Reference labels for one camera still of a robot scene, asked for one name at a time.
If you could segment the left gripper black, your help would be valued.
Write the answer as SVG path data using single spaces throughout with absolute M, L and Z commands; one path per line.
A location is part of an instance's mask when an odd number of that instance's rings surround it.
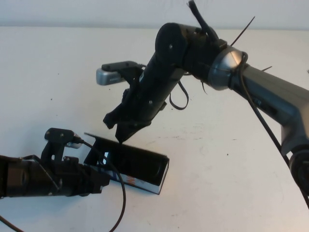
M 98 154 L 88 154 L 84 165 L 77 158 L 68 158 L 57 164 L 57 178 L 60 183 L 58 196 L 88 196 L 100 194 L 103 187 L 109 185 L 110 176 L 101 169 Z

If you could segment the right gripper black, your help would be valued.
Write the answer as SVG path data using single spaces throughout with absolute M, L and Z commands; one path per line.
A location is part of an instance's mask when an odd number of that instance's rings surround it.
M 115 137 L 119 143 L 151 124 L 180 79 L 180 68 L 155 60 L 148 63 L 135 88 L 103 119 L 108 129 L 117 125 Z

